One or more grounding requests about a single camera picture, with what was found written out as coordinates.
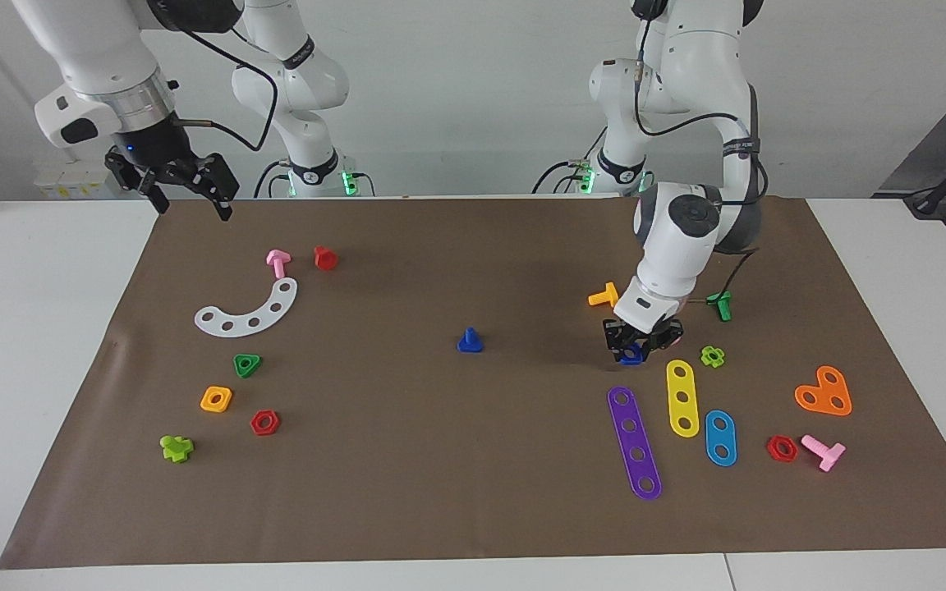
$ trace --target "white curved toy piece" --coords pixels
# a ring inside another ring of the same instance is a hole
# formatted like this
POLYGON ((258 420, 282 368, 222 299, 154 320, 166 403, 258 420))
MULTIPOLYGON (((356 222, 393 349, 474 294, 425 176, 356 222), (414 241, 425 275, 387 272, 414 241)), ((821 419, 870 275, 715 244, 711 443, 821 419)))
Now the white curved toy piece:
POLYGON ((195 313, 195 325, 211 337, 237 339, 262 332, 273 326, 294 303, 297 297, 297 281, 283 277, 273 284, 273 293, 262 307, 250 314, 225 314, 218 306, 207 306, 195 313))

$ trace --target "white table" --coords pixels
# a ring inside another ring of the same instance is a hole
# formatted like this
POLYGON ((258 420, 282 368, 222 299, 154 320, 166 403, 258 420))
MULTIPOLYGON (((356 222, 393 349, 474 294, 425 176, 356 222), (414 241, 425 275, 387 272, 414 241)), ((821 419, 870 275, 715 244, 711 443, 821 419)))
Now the white table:
MULTIPOLYGON (((812 210, 946 438, 946 229, 899 202, 812 210)), ((140 202, 0 203, 0 553, 154 219, 140 202)), ((946 550, 0 572, 0 589, 255 587, 936 589, 946 550)))

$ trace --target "lime green toy piece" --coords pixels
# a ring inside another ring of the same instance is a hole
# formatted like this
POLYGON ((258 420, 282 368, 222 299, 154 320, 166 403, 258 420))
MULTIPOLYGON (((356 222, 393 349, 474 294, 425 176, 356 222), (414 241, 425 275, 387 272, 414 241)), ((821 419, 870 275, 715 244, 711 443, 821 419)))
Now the lime green toy piece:
POLYGON ((262 365, 262 358, 258 355, 241 353, 232 358, 232 366, 236 367, 236 375, 240 378, 250 378, 260 365, 262 365))
POLYGON ((706 296, 706 305, 718 310, 721 322, 728 322, 732 319, 732 310, 728 307, 728 301, 732 299, 732 292, 714 293, 706 296))
POLYGON ((195 449, 192 440, 173 435, 163 435, 163 438, 158 440, 158 445, 163 449, 163 459, 173 461, 174 464, 188 461, 188 454, 195 449))
POLYGON ((703 347, 702 353, 699 360, 702 360, 703 365, 707 367, 717 369, 725 364, 725 352, 717 347, 707 345, 703 347))

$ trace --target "red toy piece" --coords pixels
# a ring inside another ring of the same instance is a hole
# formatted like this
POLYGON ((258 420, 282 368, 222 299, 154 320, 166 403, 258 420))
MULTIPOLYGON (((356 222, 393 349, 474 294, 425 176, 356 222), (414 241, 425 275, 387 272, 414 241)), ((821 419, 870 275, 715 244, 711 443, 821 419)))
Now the red toy piece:
POLYGON ((259 410, 250 420, 255 435, 271 435, 279 428, 279 415, 274 410, 259 410))
POLYGON ((318 246, 312 249, 313 261, 316 262, 316 268, 322 272, 329 272, 338 265, 338 255, 326 246, 318 246))
POLYGON ((769 444, 765 445, 765 449, 769 450, 769 455, 776 461, 791 463, 798 457, 798 447, 795 446, 795 441, 786 437, 786 435, 773 435, 773 438, 769 440, 769 444))

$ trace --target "pink toy bolt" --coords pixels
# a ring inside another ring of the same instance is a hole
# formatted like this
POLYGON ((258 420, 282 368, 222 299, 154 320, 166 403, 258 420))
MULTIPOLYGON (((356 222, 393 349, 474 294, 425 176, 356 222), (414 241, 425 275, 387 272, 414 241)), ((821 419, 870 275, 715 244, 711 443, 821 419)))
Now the pink toy bolt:
POLYGON ((831 466, 837 463, 838 458, 845 453, 844 445, 834 444, 833 447, 827 447, 822 444, 818 438, 812 437, 812 435, 805 435, 805 437, 802 438, 802 445, 820 457, 820 469, 824 472, 829 472, 831 466))
POLYGON ((286 273, 282 272, 282 266, 284 263, 290 262, 289 252, 284 252, 282 250, 273 250, 269 251, 268 257, 265 258, 265 264, 273 266, 273 273, 277 276, 277 279, 282 279, 286 276, 286 273))

